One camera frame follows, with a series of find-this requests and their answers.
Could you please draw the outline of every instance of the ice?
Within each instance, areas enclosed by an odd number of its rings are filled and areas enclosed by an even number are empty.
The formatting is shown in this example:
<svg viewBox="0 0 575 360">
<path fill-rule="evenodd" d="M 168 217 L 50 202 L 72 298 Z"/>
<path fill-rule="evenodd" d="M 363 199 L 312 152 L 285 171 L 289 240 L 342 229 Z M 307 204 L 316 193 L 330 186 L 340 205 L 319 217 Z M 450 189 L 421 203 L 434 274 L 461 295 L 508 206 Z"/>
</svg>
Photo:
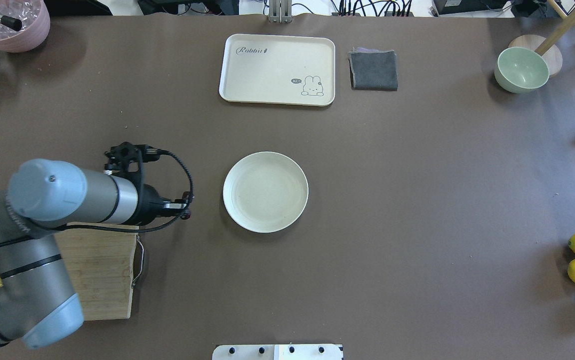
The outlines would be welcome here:
<svg viewBox="0 0 575 360">
<path fill-rule="evenodd" d="M 21 31 L 34 23 L 34 20 L 39 16 L 40 10 L 41 0 L 0 1 L 0 14 L 20 19 L 23 23 L 23 27 L 20 28 Z M 0 24 L 0 40 L 7 39 L 15 34 L 18 34 L 18 32 Z"/>
</svg>

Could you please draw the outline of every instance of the black handle tip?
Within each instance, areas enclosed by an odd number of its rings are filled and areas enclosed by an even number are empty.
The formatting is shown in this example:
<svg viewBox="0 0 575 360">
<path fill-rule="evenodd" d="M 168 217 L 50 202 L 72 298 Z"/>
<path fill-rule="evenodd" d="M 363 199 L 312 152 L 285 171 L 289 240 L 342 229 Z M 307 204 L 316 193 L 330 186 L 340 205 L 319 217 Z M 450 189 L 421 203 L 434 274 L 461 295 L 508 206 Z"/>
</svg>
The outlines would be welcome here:
<svg viewBox="0 0 575 360">
<path fill-rule="evenodd" d="M 1 24 L 5 25 L 6 27 L 18 32 L 23 27 L 23 23 L 18 18 L 13 18 L 10 16 L 2 16 Z"/>
</svg>

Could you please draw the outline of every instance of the gray cloth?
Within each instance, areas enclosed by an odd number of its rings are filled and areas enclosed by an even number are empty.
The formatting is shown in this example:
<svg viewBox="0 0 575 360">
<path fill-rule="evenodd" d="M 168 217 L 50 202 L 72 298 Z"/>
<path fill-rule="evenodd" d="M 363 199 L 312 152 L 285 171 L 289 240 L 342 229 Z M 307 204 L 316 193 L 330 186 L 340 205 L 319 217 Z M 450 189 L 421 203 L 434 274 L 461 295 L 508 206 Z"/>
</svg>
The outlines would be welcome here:
<svg viewBox="0 0 575 360">
<path fill-rule="evenodd" d="M 354 89 L 395 91 L 399 87 L 394 50 L 356 48 L 349 53 L 349 68 Z"/>
</svg>

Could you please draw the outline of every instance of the pink bowl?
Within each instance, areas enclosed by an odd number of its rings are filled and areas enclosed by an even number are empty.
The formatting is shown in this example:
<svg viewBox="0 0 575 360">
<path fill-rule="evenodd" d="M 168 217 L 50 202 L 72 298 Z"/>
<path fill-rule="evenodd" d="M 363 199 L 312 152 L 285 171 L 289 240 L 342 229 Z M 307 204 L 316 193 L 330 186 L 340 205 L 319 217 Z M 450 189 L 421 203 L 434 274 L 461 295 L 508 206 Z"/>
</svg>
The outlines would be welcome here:
<svg viewBox="0 0 575 360">
<path fill-rule="evenodd" d="M 34 22 L 8 38 L 0 39 L 0 50 L 8 53 L 22 53 L 38 47 L 45 41 L 50 32 L 50 14 L 43 0 L 38 2 L 40 9 Z"/>
</svg>

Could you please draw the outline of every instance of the robotic arm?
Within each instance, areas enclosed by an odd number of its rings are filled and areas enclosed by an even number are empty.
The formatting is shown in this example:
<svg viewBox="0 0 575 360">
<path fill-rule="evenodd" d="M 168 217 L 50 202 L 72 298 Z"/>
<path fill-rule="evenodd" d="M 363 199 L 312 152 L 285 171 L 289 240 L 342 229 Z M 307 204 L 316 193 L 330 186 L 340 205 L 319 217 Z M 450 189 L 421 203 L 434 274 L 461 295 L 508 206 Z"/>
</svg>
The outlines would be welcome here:
<svg viewBox="0 0 575 360">
<path fill-rule="evenodd" d="M 75 332 L 84 317 L 78 295 L 54 239 L 72 228 L 107 230 L 71 222 L 144 226 L 157 217 L 189 219 L 192 178 L 171 152 L 148 145 L 113 146 L 104 173 L 65 161 L 25 162 L 0 191 L 0 347 L 22 338 L 30 349 L 47 346 Z M 170 200 L 144 183 L 143 164 L 173 157 L 190 182 L 190 191 Z M 130 171 L 130 165 L 137 169 Z"/>
</svg>

